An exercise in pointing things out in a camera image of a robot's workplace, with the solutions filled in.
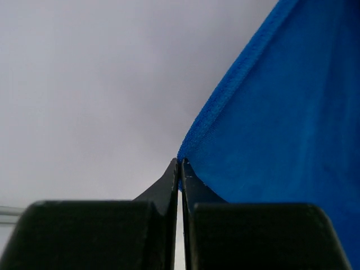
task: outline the blue fabric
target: blue fabric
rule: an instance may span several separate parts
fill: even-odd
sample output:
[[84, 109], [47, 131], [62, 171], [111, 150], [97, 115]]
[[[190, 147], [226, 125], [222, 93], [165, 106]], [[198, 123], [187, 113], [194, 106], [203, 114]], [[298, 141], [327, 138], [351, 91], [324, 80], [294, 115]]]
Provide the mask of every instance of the blue fabric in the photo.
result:
[[232, 203], [305, 202], [360, 269], [360, 1], [280, 0], [178, 153]]

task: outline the white background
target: white background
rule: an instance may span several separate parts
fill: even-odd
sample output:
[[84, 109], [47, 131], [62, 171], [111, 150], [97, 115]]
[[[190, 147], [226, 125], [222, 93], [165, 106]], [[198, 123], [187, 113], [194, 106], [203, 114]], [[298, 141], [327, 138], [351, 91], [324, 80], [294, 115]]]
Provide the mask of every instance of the white background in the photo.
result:
[[136, 197], [276, 2], [0, 0], [0, 205]]

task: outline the gray surface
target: gray surface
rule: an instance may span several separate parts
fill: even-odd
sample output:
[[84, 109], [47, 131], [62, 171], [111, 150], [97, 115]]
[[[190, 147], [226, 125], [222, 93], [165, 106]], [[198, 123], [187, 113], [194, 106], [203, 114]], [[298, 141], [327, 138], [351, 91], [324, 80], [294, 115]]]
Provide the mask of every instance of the gray surface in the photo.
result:
[[0, 205], [136, 197], [275, 3], [0, 0]]

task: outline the blue towel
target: blue towel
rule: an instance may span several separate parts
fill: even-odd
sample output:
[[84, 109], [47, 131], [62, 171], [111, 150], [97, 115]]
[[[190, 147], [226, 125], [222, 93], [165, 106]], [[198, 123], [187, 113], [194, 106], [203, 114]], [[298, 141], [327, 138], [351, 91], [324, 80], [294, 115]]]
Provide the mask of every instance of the blue towel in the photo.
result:
[[280, 0], [178, 153], [231, 203], [304, 202], [360, 269], [360, 1]]

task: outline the blue cloth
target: blue cloth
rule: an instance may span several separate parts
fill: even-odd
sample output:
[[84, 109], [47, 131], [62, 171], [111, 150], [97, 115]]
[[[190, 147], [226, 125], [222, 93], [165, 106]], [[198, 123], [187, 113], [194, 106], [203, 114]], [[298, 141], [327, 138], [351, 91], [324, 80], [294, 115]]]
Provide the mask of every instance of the blue cloth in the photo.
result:
[[360, 1], [280, 0], [178, 153], [231, 203], [304, 202], [360, 269]]

